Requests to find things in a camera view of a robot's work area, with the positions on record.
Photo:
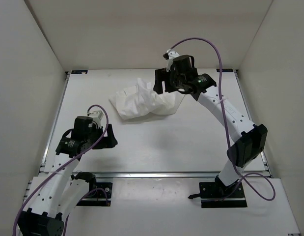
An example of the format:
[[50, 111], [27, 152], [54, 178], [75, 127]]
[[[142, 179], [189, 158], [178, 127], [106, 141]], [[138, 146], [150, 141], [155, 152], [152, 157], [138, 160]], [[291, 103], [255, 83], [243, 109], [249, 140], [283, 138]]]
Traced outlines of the white fabric skirt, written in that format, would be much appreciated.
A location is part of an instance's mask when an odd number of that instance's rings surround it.
[[129, 120], [149, 113], [172, 115], [178, 110], [183, 98], [184, 95], [176, 91], [157, 94], [150, 82], [138, 78], [135, 86], [117, 91], [109, 97], [109, 101], [123, 120]]

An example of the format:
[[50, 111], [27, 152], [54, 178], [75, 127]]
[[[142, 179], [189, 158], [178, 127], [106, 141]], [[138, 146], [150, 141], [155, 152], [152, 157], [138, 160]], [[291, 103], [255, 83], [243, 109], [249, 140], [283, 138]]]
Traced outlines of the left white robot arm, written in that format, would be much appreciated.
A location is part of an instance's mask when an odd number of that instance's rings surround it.
[[67, 218], [86, 197], [108, 199], [94, 174], [73, 171], [88, 150], [113, 148], [117, 145], [112, 125], [101, 125], [101, 111], [75, 118], [74, 127], [61, 137], [51, 171], [28, 196], [17, 215], [17, 227], [24, 236], [63, 236]]

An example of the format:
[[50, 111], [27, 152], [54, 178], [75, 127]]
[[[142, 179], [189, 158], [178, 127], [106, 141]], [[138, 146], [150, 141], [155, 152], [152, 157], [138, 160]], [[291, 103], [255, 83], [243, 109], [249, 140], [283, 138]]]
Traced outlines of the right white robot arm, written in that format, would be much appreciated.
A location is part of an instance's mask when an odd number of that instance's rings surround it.
[[219, 94], [215, 80], [206, 73], [198, 73], [193, 56], [172, 52], [163, 57], [167, 66], [155, 70], [153, 90], [157, 94], [175, 91], [190, 94], [228, 128], [226, 136], [231, 138], [233, 145], [226, 152], [226, 165], [215, 178], [216, 194], [226, 197], [234, 189], [245, 167], [263, 151], [268, 130], [262, 124], [253, 123]]

